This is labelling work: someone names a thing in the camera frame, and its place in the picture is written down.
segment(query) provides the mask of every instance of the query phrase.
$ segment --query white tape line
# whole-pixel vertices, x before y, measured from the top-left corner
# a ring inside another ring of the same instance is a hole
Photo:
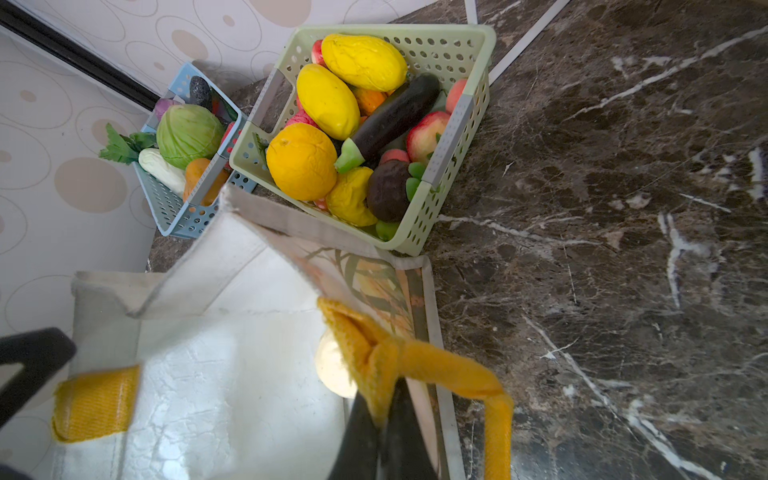
[[[467,23],[470,25],[478,24],[478,8],[475,0],[464,0],[464,7],[467,10]]]
[[[504,70],[506,70],[509,65],[512,65],[512,62],[520,56],[523,50],[525,50],[536,37],[538,37],[538,34],[544,31],[547,25],[549,25],[549,22],[551,22],[552,19],[560,13],[560,10],[565,8],[570,1],[571,0],[557,0],[552,4],[549,10],[538,19],[538,22],[523,35],[523,38],[518,40],[515,46],[512,47],[512,50],[504,55],[504,58],[502,58],[502,60],[491,70],[491,73],[488,74],[488,80],[491,84],[496,81],[496,78],[504,73]]]

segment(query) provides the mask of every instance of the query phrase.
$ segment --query yellow strap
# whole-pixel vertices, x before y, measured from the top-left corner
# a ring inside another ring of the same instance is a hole
[[[118,432],[131,424],[139,366],[78,375],[56,388],[51,427],[63,443],[84,442]]]
[[[456,395],[485,402],[485,478],[509,480],[514,403],[496,376],[484,366],[438,349],[404,339],[383,329],[371,317],[339,302],[321,298],[326,318],[375,424],[384,426],[400,377],[435,383]]]

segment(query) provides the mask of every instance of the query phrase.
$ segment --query yellow lemon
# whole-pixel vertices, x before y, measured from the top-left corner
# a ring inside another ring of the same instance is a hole
[[[378,220],[366,206],[368,179],[373,170],[357,167],[340,174],[336,186],[326,195],[328,210],[338,218],[354,225],[367,227]]]
[[[334,33],[323,39],[322,50],[328,69],[350,85],[391,91],[406,82],[406,60],[381,38]]]
[[[360,109],[349,87],[327,68],[305,65],[296,80],[304,111],[337,140],[351,137],[360,125]]]
[[[285,127],[266,149],[275,185],[296,200],[323,198],[336,184],[336,149],[330,138],[308,124]]]

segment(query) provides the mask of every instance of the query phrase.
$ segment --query green plastic basket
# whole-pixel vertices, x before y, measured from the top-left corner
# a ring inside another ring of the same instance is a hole
[[[257,138],[271,141],[297,111],[296,78],[299,70],[311,62],[315,41],[331,33],[374,35],[394,45],[408,62],[413,74],[429,72],[438,76],[444,93],[435,109],[445,105],[445,92],[460,78],[467,78],[464,92],[451,115],[445,133],[416,191],[410,207],[400,222],[396,235],[388,242],[376,237],[371,228],[360,229],[323,212],[311,202],[294,200],[275,185],[266,168],[266,159]],[[493,29],[484,25],[327,25],[304,26],[291,35],[275,68],[243,127],[240,141],[230,156],[230,165],[241,174],[268,188],[310,215],[350,232],[375,247],[419,255],[445,197],[451,190],[459,167],[462,166],[469,144],[475,136],[485,109],[488,107],[488,63],[496,43]],[[275,100],[282,75],[293,86],[274,129],[259,128],[270,105]]]

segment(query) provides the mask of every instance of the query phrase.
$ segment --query green cabbage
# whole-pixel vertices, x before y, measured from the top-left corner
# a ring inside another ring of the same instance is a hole
[[[199,105],[174,105],[157,126],[160,154],[182,170],[196,158],[213,158],[223,136],[224,126],[219,119]]]

